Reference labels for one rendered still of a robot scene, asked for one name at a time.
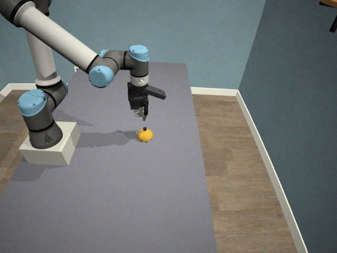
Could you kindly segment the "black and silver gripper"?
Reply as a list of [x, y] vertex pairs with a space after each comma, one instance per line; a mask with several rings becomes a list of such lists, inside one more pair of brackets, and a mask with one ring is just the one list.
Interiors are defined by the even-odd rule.
[[143, 121], [145, 121], [148, 115], [148, 94], [143, 93], [143, 90], [148, 86], [148, 83], [144, 86], [135, 86], [128, 82], [127, 86], [131, 110], [134, 110], [135, 116], [143, 117]]

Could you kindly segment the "yellow dome bell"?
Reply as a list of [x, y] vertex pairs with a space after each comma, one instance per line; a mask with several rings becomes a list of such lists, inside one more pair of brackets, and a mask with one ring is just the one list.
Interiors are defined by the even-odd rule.
[[153, 133], [151, 130], [147, 129], [146, 127], [144, 127], [143, 129], [141, 129], [138, 134], [137, 134], [137, 138], [141, 141], [141, 142], [148, 142], [150, 140], [152, 140], [153, 138]]

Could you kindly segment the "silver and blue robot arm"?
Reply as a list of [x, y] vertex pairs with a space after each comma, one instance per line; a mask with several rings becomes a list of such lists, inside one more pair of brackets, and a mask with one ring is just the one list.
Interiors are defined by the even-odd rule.
[[52, 112], [67, 96], [68, 87], [56, 73], [52, 49], [87, 73], [97, 88], [107, 87], [119, 70], [130, 70], [135, 86], [148, 83], [149, 57], [145, 46], [133, 45], [129, 51], [101, 50], [98, 55], [48, 18], [51, 3], [52, 0], [0, 0], [2, 16], [25, 29], [37, 75], [37, 89], [18, 99], [19, 111], [31, 135], [29, 141], [36, 149], [51, 148], [63, 137]]

